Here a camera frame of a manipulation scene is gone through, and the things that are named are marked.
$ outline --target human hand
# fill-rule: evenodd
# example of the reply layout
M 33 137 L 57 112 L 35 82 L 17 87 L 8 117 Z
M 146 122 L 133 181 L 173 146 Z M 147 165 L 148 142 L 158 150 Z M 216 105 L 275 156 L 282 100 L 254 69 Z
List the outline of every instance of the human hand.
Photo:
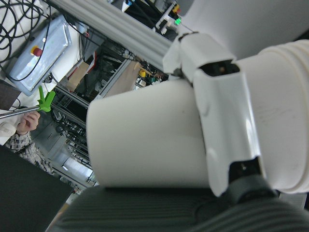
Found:
M 37 111 L 25 113 L 23 119 L 18 124 L 16 133 L 19 135 L 27 134 L 28 131 L 35 130 L 39 124 L 40 114 Z

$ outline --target cardboard box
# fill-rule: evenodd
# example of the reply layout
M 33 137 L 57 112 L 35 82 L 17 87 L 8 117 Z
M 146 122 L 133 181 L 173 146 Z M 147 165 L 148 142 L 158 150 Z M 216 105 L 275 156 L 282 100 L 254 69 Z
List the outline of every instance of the cardboard box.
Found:
M 85 76 L 87 69 L 89 67 L 89 64 L 82 62 L 80 66 L 77 67 L 77 69 L 73 72 L 73 74 L 69 77 L 67 88 L 70 91 L 75 91 L 79 83 L 81 82 L 82 78 Z

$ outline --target red button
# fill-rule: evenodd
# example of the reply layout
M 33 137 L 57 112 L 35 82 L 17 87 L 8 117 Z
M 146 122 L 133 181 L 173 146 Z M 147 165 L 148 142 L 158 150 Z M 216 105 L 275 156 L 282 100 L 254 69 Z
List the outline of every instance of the red button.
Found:
M 38 47 L 36 47 L 36 48 L 33 50 L 33 55 L 35 55 L 36 57 L 41 56 L 42 53 L 43 53 L 42 49 L 39 49 Z

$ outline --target green light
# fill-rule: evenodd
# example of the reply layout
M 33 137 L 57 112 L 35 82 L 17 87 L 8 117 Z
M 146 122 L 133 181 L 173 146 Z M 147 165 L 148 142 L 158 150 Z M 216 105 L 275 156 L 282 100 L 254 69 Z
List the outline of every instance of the green light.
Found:
M 175 20 L 175 24 L 176 24 L 176 25 L 179 25 L 179 24 L 181 23 L 181 21 L 182 21 L 182 20 L 181 20 L 180 18 L 177 18 L 177 19 Z

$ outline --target plaid shirt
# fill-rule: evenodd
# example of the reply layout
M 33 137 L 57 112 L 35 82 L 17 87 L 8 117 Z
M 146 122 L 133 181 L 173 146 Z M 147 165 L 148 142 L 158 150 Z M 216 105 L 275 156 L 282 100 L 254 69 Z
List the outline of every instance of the plaid shirt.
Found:
M 21 158 L 24 158 L 47 173 L 52 174 L 53 169 L 50 163 L 35 146 L 35 143 L 31 139 L 30 132 L 25 135 L 13 135 L 5 143 L 5 146 L 18 154 Z

